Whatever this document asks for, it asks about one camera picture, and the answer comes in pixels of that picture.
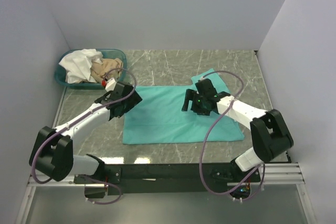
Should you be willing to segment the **teal t shirt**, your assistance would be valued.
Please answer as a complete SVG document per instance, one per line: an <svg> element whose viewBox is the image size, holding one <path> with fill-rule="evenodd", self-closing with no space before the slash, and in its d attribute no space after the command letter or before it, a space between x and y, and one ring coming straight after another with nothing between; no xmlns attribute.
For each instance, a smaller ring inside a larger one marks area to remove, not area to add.
<svg viewBox="0 0 336 224"><path fill-rule="evenodd" d="M244 135L231 118L224 116L211 128L218 114L212 112L206 116L182 111L186 90L194 90L202 76L193 76L190 86L138 86L136 91L142 101L124 116L122 143L196 143L202 142L208 131L209 142L242 141Z"/></svg>

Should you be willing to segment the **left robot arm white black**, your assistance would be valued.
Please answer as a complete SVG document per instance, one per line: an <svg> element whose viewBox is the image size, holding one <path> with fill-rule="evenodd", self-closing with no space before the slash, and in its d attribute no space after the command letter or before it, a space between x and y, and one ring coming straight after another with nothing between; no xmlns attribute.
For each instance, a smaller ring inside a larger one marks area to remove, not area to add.
<svg viewBox="0 0 336 224"><path fill-rule="evenodd" d="M74 145L84 140L96 127L120 118L142 101L135 86L117 82L114 88L97 98L84 112L58 127L43 127L37 135L29 164L35 182L43 184L36 173L57 182L68 175L87 176L93 183L101 182L106 175L106 164L93 155L75 155Z"/></svg>

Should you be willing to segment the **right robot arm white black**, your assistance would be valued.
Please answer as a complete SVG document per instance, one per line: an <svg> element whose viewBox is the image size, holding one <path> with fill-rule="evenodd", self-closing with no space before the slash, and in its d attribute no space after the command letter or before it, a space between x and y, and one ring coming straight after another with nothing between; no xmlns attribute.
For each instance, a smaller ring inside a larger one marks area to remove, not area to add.
<svg viewBox="0 0 336 224"><path fill-rule="evenodd" d="M252 146L229 163L203 164L199 161L197 166L190 169L189 176L199 176L201 181L209 178L241 182L260 165L293 147L293 138L278 110L258 109L239 101L236 95L218 92L210 79L202 79L195 86L195 89L186 90L182 111L191 110L201 116L209 116L211 113L218 115L207 130L205 140L209 140L221 120L229 119L250 131Z"/></svg>

